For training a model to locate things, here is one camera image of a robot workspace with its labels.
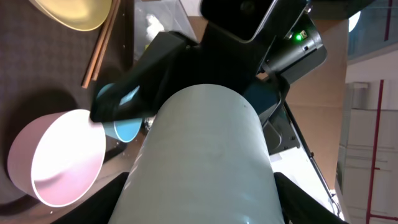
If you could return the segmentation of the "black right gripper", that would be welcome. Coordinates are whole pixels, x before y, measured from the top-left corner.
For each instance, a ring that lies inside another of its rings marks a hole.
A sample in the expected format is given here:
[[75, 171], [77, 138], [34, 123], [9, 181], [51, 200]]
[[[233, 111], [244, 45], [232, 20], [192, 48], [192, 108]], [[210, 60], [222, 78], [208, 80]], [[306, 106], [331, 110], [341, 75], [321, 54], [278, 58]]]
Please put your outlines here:
[[260, 33], [243, 43], [212, 25], [207, 25], [201, 42], [179, 32], [159, 33], [136, 65], [137, 115], [156, 114], [169, 97], [186, 87], [214, 84], [243, 95], [259, 116], [272, 116], [280, 108], [280, 91], [257, 74], [274, 39]]

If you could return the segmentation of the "pale green plastic cup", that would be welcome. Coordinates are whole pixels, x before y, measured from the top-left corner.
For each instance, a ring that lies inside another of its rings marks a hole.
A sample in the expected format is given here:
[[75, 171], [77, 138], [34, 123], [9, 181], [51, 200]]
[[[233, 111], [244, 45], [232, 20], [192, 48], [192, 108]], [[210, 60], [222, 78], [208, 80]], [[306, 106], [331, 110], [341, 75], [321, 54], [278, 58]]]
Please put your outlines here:
[[260, 120], [238, 93], [195, 85], [161, 107], [111, 223], [282, 223]]

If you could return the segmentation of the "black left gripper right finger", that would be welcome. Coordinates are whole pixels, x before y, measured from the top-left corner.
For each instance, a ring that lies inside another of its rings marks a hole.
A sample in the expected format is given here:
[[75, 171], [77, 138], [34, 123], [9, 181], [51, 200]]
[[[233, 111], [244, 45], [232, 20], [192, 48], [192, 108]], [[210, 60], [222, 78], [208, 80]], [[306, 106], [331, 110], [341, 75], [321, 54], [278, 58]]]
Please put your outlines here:
[[348, 224], [331, 213], [281, 172], [275, 184], [286, 224]]

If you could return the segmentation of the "yellow plastic plate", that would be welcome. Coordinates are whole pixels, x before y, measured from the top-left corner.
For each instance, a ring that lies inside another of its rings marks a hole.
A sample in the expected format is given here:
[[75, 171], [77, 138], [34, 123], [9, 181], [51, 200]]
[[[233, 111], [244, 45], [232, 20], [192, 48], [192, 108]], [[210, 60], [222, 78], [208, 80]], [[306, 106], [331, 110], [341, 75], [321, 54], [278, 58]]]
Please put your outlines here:
[[40, 12], [78, 31], [97, 29], [106, 20], [112, 0], [29, 0]]

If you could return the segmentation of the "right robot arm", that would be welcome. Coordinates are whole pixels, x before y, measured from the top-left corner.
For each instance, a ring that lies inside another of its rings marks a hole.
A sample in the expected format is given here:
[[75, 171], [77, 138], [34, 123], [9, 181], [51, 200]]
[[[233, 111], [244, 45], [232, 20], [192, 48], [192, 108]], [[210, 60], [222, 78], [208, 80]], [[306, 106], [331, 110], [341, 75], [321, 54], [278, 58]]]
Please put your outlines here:
[[212, 84], [243, 96], [268, 134], [291, 84], [326, 59], [310, 10], [310, 1], [203, 1], [202, 40], [159, 32], [132, 70], [93, 100], [90, 118], [153, 117], [178, 91]]

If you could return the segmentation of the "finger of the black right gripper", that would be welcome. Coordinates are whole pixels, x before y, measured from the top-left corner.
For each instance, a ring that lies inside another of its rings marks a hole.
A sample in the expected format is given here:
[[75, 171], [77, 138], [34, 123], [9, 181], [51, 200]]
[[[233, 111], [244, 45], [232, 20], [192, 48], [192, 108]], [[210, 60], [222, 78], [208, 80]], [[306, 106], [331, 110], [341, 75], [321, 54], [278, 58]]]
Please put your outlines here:
[[93, 100], [90, 118], [96, 123], [155, 115], [181, 87], [176, 61], [187, 47], [179, 32], [160, 32], [135, 66]]

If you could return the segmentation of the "light blue bowl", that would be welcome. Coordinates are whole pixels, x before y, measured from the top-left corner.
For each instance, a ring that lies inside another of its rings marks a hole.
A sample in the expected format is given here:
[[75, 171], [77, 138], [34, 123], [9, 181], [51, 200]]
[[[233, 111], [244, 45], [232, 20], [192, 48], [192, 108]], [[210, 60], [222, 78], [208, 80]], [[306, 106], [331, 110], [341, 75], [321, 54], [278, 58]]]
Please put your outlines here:
[[[109, 89], [113, 83], [107, 84], [98, 92], [97, 98], [102, 95], [107, 89]], [[130, 102], [136, 92], [139, 90], [139, 86], [136, 87], [133, 91], [128, 93], [126, 96], [121, 98], [119, 105], [124, 105]], [[116, 139], [121, 142], [131, 142], [138, 134], [142, 124], [142, 118], [137, 119], [127, 119], [120, 121], [113, 121], [102, 123], [104, 127], [105, 134], [113, 139]]]

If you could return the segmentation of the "white pink bowl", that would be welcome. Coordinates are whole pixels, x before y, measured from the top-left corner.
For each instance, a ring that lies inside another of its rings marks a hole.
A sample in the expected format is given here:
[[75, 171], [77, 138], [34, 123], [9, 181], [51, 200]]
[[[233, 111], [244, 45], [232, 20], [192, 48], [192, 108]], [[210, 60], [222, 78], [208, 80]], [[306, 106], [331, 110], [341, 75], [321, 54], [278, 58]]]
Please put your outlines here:
[[91, 188], [101, 170], [106, 135], [88, 110], [41, 116], [13, 141], [7, 158], [12, 183], [49, 207], [65, 207]]

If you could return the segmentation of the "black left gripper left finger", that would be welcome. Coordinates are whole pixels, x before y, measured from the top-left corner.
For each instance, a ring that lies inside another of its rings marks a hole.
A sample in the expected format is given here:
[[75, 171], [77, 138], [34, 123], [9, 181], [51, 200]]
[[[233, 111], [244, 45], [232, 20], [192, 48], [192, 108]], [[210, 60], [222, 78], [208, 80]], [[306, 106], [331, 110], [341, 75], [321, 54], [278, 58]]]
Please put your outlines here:
[[52, 224], [108, 224], [128, 177], [122, 172], [89, 199]]

